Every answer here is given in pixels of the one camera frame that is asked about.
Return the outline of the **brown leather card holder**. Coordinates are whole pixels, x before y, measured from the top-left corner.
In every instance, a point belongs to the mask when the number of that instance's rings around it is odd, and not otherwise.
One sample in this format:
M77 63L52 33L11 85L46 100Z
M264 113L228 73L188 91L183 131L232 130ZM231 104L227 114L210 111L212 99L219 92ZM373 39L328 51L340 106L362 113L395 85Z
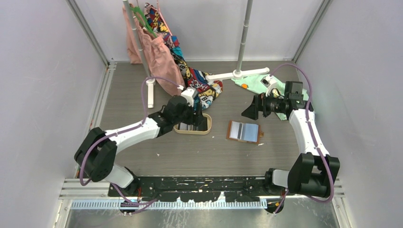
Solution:
M226 135L228 140L259 144L263 136L264 132L258 124L229 121Z

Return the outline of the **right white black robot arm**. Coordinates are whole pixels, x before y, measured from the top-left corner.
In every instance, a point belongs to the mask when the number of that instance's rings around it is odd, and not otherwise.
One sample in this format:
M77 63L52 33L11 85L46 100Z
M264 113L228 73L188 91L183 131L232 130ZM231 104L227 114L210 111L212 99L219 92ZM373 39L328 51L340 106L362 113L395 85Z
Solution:
M283 97L265 93L255 95L242 116L257 120L259 113L285 114L291 124L300 155L290 170L269 169L264 181L265 192L276 195L282 188L289 193L306 195L316 200L329 201L334 195L334 183L340 162L326 150L315 125L311 102L304 100L302 82L287 81Z

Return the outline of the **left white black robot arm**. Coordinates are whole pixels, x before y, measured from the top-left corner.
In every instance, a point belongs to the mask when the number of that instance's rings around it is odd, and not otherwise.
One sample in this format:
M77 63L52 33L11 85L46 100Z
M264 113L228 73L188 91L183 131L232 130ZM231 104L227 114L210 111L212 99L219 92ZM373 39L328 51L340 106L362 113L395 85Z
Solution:
M135 195L139 189L138 178L128 168L116 164L116 155L137 143L161 137L178 124L207 130L207 117L202 114L201 104L192 106L183 96L174 96L159 111L137 123L108 131L93 128L74 155L80 165L80 184L107 181L125 195Z

